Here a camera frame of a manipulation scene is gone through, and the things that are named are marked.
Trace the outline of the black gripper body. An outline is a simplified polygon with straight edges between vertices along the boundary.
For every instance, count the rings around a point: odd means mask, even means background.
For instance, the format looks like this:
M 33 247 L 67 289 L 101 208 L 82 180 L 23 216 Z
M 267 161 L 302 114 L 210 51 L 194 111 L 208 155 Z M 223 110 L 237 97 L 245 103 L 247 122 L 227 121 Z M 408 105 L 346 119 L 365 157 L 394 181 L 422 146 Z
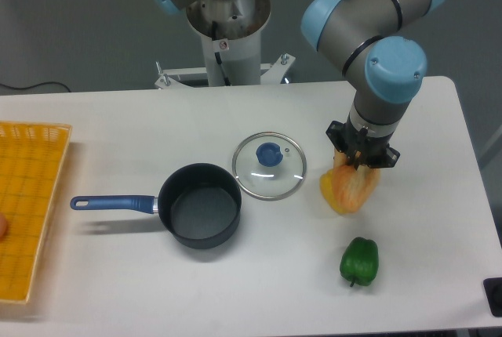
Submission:
M 391 135 L 373 137 L 366 127 L 357 129 L 347 120 L 345 123 L 332 121 L 326 135 L 337 152 L 346 157 L 345 165 L 357 169 L 363 165 L 371 169 L 393 168 L 400 153 L 390 147 Z

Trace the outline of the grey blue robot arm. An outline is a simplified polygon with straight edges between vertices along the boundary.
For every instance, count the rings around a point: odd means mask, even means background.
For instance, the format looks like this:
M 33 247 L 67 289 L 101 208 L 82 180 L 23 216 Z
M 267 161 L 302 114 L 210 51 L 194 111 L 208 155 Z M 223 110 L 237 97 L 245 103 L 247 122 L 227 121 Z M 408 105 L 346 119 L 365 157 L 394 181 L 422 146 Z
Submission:
M 304 12 L 303 36 L 356 91 L 347 120 L 326 130 L 348 165 L 395 166 L 389 141 L 427 72 L 422 48 L 398 32 L 444 1 L 314 0 Z

